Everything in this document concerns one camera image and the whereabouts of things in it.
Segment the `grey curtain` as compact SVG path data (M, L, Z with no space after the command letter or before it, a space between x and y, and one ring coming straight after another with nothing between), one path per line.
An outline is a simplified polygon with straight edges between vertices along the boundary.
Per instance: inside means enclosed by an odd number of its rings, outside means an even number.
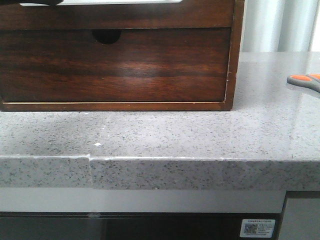
M318 0L247 0L241 52L318 52Z

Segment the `white QR code sticker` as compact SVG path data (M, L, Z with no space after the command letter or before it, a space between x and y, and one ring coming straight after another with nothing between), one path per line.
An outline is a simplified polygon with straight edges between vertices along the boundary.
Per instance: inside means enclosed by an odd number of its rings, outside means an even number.
M239 236L241 238L271 238L275 225L275 219L243 219Z

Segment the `lower wooden drawer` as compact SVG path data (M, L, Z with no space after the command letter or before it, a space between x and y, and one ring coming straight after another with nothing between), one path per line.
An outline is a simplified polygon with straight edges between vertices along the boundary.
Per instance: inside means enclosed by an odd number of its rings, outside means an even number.
M0 34L6 102L209 102L225 97L228 28Z

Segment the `black under-counter appliance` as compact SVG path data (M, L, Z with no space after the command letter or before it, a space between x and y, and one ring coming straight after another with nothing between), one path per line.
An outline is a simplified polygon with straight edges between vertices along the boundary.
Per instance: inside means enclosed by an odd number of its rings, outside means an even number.
M242 238L242 220L275 220L271 238ZM1 212L2 240L276 240L279 213Z

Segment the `dark wooden drawer cabinet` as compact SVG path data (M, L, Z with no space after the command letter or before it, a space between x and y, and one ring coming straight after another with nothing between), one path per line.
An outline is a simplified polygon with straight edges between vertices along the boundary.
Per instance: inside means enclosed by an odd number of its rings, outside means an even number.
M6 102L2 111L228 111L233 107L245 3L182 0L179 3L65 5L62 0L3 0L4 31L229 29L229 57L221 101Z

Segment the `white tray on cabinet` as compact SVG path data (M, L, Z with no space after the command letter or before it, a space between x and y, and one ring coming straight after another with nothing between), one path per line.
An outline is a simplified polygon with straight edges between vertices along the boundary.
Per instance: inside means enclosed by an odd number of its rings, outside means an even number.
M58 6L81 6L81 5L130 5L130 4L173 4L181 0L63 0Z

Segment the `grey orange handled scissors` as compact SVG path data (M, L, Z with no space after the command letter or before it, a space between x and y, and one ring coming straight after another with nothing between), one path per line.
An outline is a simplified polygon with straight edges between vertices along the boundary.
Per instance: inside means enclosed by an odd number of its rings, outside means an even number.
M320 74L289 75L287 83L303 88L308 88L320 93Z

